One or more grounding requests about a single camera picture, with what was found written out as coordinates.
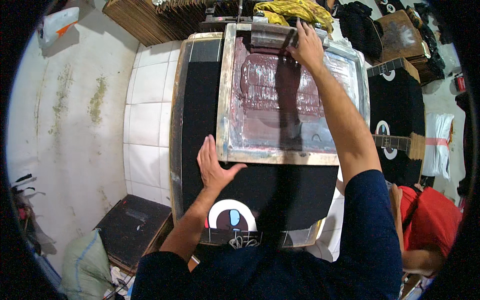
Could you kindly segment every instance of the white plastic bag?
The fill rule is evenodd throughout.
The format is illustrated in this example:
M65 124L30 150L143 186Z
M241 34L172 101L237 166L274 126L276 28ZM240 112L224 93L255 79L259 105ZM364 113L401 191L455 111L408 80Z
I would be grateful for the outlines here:
M448 142L454 115L427 114L425 120L425 158L422 175L443 176L450 181Z
M70 7L65 10L43 17L43 23L37 29L40 47L50 47L57 38L67 32L71 25L78 22L80 8Z

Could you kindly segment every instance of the red shirt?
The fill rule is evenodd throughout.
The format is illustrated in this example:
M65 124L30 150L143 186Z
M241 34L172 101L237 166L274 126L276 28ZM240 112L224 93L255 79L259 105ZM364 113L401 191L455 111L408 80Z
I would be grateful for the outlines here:
M447 257L455 241L462 213L452 201L432 188L416 193L405 186L400 211L402 222L411 216L410 224L404 229L404 249L420 250L427 245L436 245Z

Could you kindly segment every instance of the black t-shirt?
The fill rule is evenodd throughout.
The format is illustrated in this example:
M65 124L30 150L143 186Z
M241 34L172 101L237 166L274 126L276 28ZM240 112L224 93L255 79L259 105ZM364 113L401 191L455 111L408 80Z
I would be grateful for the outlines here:
M231 249L191 273L172 252L144 256L137 299L396 299L402 261L383 174L362 172L345 188L336 262L260 245Z

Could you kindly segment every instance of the hand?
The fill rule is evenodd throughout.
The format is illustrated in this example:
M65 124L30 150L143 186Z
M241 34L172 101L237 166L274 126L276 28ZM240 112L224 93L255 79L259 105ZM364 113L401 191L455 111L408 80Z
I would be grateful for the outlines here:
M294 60L305 66L313 74L324 66L322 41L317 36L313 26L300 23L300 18L297 19L297 31L299 35L298 48L288 46L287 51L290 52Z
M200 166L204 190L214 193L215 197L233 180L238 171L247 167L245 164L235 164L228 170L223 169L218 163L215 139L211 134L205 137L204 144L198 152L197 162Z
M390 203L392 205L393 211L398 211L400 209L402 196L403 196L403 190L397 187L396 184L392 185L392 189L390 190Z

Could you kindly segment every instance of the black cloth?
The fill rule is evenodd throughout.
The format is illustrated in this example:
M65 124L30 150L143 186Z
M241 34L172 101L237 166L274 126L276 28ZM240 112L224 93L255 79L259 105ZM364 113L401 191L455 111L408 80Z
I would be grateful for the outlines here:
M345 188L336 262L260 245L232 248L190 273L177 254L155 252L139 262L132 300L396 299L401 266L384 177L369 170Z
M425 136L425 111L421 87L404 69L395 69L388 81L383 75L369 77L370 131L385 121L390 135L410 136L412 132ZM404 151L388 159L384 149L377 148L385 179L397 185L411 186L419 181L422 160L411 160Z
M382 54L380 38L384 35L384 31L379 22L370 18L371 14L370 7L355 1L339 8L336 17L340 19L343 37L348 38L354 49L379 59Z
M188 65L181 153L184 211L203 187L196 157L204 138L216 133L220 67L221 62L190 62ZM217 200L235 199L246 204L254 215L255 212L261 214L276 196L278 187L292 186L288 190L291 203L285 211L287 222L284 225L278 223L276 230L306 229L327 216L337 174L338 166L248 164L248 168L235 176ZM257 222L258 230L270 231L258 225L261 224Z

